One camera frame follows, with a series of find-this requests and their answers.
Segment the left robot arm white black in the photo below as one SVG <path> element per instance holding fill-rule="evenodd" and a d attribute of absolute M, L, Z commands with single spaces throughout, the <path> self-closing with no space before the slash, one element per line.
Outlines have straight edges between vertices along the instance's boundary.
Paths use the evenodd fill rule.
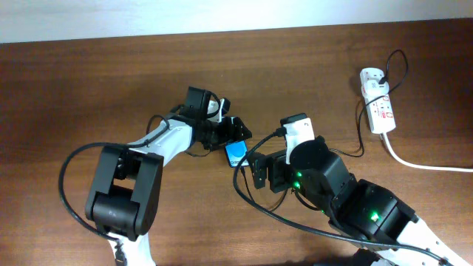
<path fill-rule="evenodd" d="M 156 217 L 164 166 L 194 143 L 214 151 L 246 140 L 251 131 L 229 117 L 230 102 L 189 87 L 156 129 L 132 143 L 104 145 L 89 196 L 86 218 L 104 233 L 116 265 L 153 265 L 148 232 Z"/>

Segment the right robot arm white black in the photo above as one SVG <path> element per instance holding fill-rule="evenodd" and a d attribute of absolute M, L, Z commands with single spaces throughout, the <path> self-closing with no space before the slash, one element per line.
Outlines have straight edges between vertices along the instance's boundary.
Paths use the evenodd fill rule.
<path fill-rule="evenodd" d="M 466 265 L 429 226 L 389 189 L 357 180 L 323 137 L 264 155 L 246 154 L 255 186 L 277 193 L 288 188 L 329 219 L 333 233 L 266 214 L 302 231 L 349 242 L 366 253 L 368 265 Z"/>

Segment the blue Galaxy smartphone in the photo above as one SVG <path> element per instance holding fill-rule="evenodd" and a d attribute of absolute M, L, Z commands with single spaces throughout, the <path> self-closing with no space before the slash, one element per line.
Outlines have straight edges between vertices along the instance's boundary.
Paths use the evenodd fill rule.
<path fill-rule="evenodd" d="M 248 151 L 244 140 L 230 143 L 225 147 L 225 155 L 231 168 L 235 168 Z"/>

